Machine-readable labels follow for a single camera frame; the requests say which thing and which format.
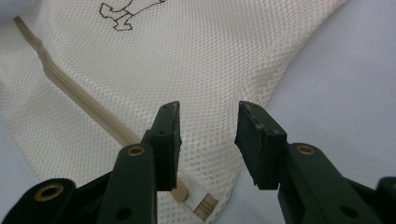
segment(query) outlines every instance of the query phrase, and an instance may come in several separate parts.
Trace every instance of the white surface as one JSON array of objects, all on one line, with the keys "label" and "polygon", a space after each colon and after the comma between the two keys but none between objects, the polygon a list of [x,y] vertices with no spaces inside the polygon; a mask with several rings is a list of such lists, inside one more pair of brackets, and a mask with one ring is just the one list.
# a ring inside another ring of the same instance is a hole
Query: white surface
[{"label": "white surface", "polygon": [[[304,46],[266,107],[290,143],[319,147],[343,175],[372,188],[396,175],[395,27],[394,1],[346,3]],[[35,183],[1,136],[0,218]],[[217,223],[284,220],[276,192],[259,191],[243,166]]]}]

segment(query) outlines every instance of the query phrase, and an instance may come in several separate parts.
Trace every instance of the white mesh fabric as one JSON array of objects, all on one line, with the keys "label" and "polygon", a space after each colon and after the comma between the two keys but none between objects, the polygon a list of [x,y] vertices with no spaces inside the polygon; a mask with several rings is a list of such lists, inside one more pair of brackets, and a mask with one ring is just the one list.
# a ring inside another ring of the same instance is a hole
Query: white mesh fabric
[{"label": "white mesh fabric", "polygon": [[[147,0],[146,5],[144,0],[137,2],[138,7],[147,8],[133,15],[126,10],[134,9],[127,0],[36,0],[21,17],[43,41],[52,60],[139,137],[151,126],[161,105],[180,101],[183,145],[179,170],[220,200],[215,215],[207,221],[211,222],[229,197],[241,161],[233,144],[238,102],[247,100],[265,105],[292,57],[344,0],[167,0],[157,3]],[[130,19],[115,20],[116,17]],[[12,68],[6,74],[13,76],[21,72]],[[44,83],[48,82],[44,78],[37,82],[50,85]],[[52,96],[34,97],[33,92],[32,89],[26,93],[31,98],[26,102],[34,99],[41,102],[21,108],[23,113],[56,102]],[[22,127],[33,126],[31,129],[39,126],[31,119],[12,121]],[[75,118],[51,122],[66,126],[63,132],[68,133],[76,129],[70,123],[81,121]],[[92,121],[87,127],[98,129],[85,133],[89,137],[84,137],[91,141],[59,140],[65,146],[58,144],[51,149],[31,144],[32,139],[19,137],[19,132],[8,129],[40,177],[58,175],[58,170],[52,169],[58,167],[83,184],[101,175],[103,169],[108,168],[107,162],[115,158],[108,153],[115,146],[109,142],[101,145],[100,151],[97,147],[85,147],[101,140],[102,136],[96,135],[101,131]],[[49,139],[43,136],[36,141]],[[76,156],[68,144],[76,144],[75,147],[85,152]],[[57,153],[63,151],[70,155],[61,158]],[[32,154],[37,153],[46,159],[33,160]],[[96,170],[102,163],[106,168]],[[43,165],[50,168],[36,168]],[[95,169],[86,174],[87,166]],[[184,204],[162,193],[159,222],[201,221]]]},{"label": "white mesh fabric", "polygon": [[81,184],[108,172],[120,145],[48,80],[12,21],[0,25],[0,46],[1,116],[37,177]]}]

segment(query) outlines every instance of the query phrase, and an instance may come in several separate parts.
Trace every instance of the black plastic part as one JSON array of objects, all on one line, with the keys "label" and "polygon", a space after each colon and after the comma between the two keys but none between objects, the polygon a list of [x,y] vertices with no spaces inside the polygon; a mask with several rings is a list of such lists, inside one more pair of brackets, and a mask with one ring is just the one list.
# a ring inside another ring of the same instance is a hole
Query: black plastic part
[{"label": "black plastic part", "polygon": [[285,131],[259,105],[239,103],[235,144],[259,189],[277,189],[278,157],[287,145]]},{"label": "black plastic part", "polygon": [[23,194],[3,224],[71,223],[77,212],[75,192],[75,183],[68,179],[50,179],[37,184]]},{"label": "black plastic part", "polygon": [[[303,216],[292,217],[290,223],[381,223],[318,148],[307,144],[291,144],[284,162],[291,181],[281,182],[285,188],[281,188],[280,195],[290,193],[287,188],[292,183],[294,187],[289,188],[296,189],[302,202],[300,206],[304,207]],[[279,198],[282,198],[282,211],[295,209],[296,204],[290,206],[293,197]]]},{"label": "black plastic part", "polygon": [[154,150],[158,191],[176,188],[181,146],[179,109],[179,102],[161,106],[151,129],[146,131],[141,142]]},{"label": "black plastic part", "polygon": [[377,207],[384,223],[396,223],[396,177],[384,177],[376,187]]},{"label": "black plastic part", "polygon": [[120,151],[96,223],[157,223],[153,155],[142,144]]}]

